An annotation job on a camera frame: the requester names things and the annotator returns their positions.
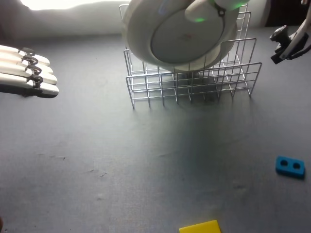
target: blue block with two holes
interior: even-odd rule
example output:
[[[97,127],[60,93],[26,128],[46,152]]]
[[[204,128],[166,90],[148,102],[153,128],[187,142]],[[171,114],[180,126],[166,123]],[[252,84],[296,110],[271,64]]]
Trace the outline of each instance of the blue block with two holes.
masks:
[[[298,179],[305,178],[305,163],[297,159],[279,156],[276,159],[276,172]]]

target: yellow object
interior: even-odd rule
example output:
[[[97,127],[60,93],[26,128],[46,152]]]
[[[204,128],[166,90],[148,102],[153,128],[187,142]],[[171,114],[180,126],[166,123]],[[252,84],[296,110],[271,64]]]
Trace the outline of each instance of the yellow object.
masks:
[[[179,233],[221,233],[217,220],[179,229]]]

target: hole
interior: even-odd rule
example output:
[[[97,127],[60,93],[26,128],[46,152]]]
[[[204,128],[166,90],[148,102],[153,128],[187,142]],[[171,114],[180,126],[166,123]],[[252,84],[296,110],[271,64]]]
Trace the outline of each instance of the hole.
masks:
[[[282,161],[281,161],[281,165],[282,165],[282,166],[287,166],[287,165],[288,165],[288,162],[287,162],[286,160],[282,160]]]
[[[293,167],[294,167],[295,169],[300,169],[300,164],[299,164],[299,163],[294,163]]]

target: gray table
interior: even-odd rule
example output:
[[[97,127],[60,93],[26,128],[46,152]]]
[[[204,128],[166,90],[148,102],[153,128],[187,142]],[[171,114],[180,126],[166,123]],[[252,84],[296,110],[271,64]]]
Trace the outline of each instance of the gray table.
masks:
[[[28,41],[59,79],[51,100],[0,93],[0,215],[10,233],[176,233],[217,219],[223,233],[311,228],[311,53],[275,66],[258,38],[252,99],[137,104],[120,36]]]

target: wire basket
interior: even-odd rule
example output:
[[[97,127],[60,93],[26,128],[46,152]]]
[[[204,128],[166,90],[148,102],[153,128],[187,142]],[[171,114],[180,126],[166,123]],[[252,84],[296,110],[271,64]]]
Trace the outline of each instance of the wire basket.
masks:
[[[128,4],[120,6],[122,20],[127,6]],[[147,100],[150,106],[154,99],[162,99],[164,104],[165,99],[175,98],[178,104],[184,97],[192,102],[195,95],[202,96],[204,101],[209,99],[208,96],[214,95],[219,100],[223,92],[234,97],[236,91],[240,90],[251,96],[262,63],[251,63],[256,39],[247,38],[251,17],[247,6],[246,4],[240,8],[237,39],[223,42],[234,43],[232,50],[213,67],[190,70],[189,64],[188,71],[169,72],[142,62],[126,48],[126,84],[133,108],[138,100]]]

